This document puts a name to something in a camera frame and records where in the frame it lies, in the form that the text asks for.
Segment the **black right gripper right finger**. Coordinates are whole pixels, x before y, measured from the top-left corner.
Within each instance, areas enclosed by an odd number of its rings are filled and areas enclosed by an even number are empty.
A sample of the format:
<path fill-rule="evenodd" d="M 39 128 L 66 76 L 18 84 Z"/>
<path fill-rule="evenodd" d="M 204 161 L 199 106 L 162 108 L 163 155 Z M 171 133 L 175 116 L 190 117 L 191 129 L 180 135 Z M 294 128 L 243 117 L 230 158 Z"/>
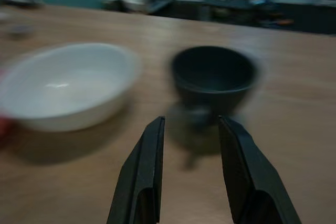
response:
<path fill-rule="evenodd" d="M 282 180 L 238 122 L 218 119 L 223 176 L 234 223 L 301 223 Z"/>

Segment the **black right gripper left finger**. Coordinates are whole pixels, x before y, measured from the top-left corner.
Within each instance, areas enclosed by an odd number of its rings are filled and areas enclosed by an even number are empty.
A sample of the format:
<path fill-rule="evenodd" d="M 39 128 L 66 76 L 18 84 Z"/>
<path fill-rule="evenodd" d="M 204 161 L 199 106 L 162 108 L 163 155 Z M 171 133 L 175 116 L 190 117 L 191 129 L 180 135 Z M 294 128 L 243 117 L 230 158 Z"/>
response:
<path fill-rule="evenodd" d="M 144 129 L 121 167 L 107 223 L 159 223 L 165 118 Z"/>

